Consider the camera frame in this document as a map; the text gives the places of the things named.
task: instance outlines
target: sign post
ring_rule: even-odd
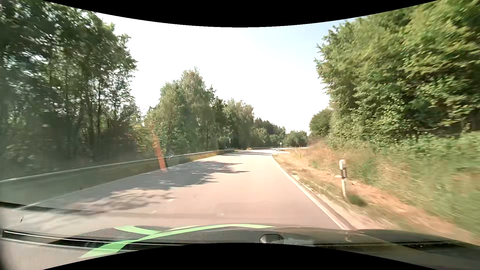
[[[345,160],[340,160],[338,162],[340,167],[340,177],[342,178],[342,194],[343,197],[347,197],[347,184],[348,184],[348,177],[347,177],[347,163]]]

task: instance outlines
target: guardrail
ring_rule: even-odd
[[[211,156],[234,152],[234,149],[163,157],[167,167]],[[60,172],[49,172],[0,181],[0,202],[30,205],[85,188],[160,169],[158,158],[99,165]]]

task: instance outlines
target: road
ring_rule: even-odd
[[[37,204],[91,212],[3,210],[3,227],[62,235],[121,225],[277,223],[339,229],[272,154],[263,149],[210,157]]]

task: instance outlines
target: roadside vegetation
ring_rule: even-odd
[[[0,3],[0,180],[224,148],[306,145],[307,133],[221,100],[198,70],[158,85],[142,114],[130,37],[94,12],[41,0]]]
[[[349,205],[478,237],[479,25],[477,1],[440,0],[335,27],[318,46],[330,105],[312,117],[311,148],[276,158],[337,199],[346,159]]]

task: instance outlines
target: sky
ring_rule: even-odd
[[[314,114],[328,105],[315,69],[317,43],[344,20],[277,27],[172,25],[97,13],[131,37],[138,61],[131,89],[142,112],[155,106],[165,82],[197,67],[219,98],[243,100],[255,117],[291,130],[309,130]]]

